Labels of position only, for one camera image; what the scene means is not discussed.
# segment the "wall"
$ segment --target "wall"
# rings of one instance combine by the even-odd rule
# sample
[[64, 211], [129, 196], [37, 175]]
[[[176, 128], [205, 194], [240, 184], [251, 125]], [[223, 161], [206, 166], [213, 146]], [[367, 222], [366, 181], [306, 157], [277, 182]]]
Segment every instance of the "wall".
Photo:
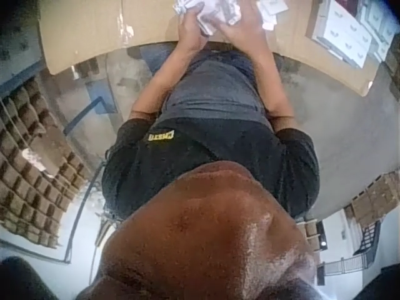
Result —
[[[340, 261], [341, 258], [350, 258], [354, 253], [354, 247], [349, 233], [349, 226], [340, 210], [322, 221], [326, 235], [328, 249], [320, 253], [321, 262], [331, 263]], [[325, 286], [319, 286], [319, 290], [328, 299], [352, 300], [363, 288], [362, 272], [325, 277]]]
[[400, 263], [400, 207], [397, 207], [383, 219], [381, 235], [374, 264], [362, 272], [363, 286], [367, 286], [380, 273], [381, 269]]
[[325, 286], [318, 288], [330, 300], [353, 300], [363, 289], [363, 273], [328, 276], [325, 277]]
[[340, 261], [341, 258], [350, 258], [354, 251], [344, 210], [327, 217], [322, 223], [324, 224], [327, 250], [321, 252], [321, 262], [331, 263]]

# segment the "wrist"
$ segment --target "wrist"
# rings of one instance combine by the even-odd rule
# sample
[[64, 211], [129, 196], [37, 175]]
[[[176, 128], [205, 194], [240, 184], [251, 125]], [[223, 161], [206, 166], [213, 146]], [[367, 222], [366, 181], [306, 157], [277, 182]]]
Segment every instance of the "wrist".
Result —
[[256, 50], [251, 51], [247, 55], [249, 56], [250, 60], [253, 63], [259, 63], [259, 64], [264, 63], [265, 60], [268, 60], [270, 58], [272, 58], [272, 60], [274, 59], [274, 56], [268, 45], [265, 45], [263, 47], [257, 47]]
[[180, 59], [184, 61], [191, 62], [192, 59], [197, 55], [199, 51], [188, 49], [186, 46], [182, 45], [180, 42], [175, 47], [174, 53], [179, 56]]

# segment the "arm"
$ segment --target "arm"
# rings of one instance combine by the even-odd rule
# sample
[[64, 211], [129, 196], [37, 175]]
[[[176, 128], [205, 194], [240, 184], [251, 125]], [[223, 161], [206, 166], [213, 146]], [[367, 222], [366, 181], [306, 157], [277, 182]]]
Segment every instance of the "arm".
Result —
[[252, 57], [258, 93], [269, 113], [275, 133], [286, 128], [298, 129], [294, 109], [283, 89], [272, 52], [266, 49], [263, 56]]
[[130, 119], [155, 120], [166, 96], [181, 80], [195, 55], [206, 45], [201, 35], [197, 15], [204, 4], [189, 9], [179, 24], [179, 42], [161, 69], [143, 89], [131, 109]]
[[239, 0], [242, 18], [229, 26], [216, 18], [207, 19], [238, 49], [247, 54], [254, 66], [258, 93], [268, 110], [275, 133], [285, 128], [297, 128], [294, 110], [287, 98], [274, 56], [268, 47], [263, 19], [255, 0]]

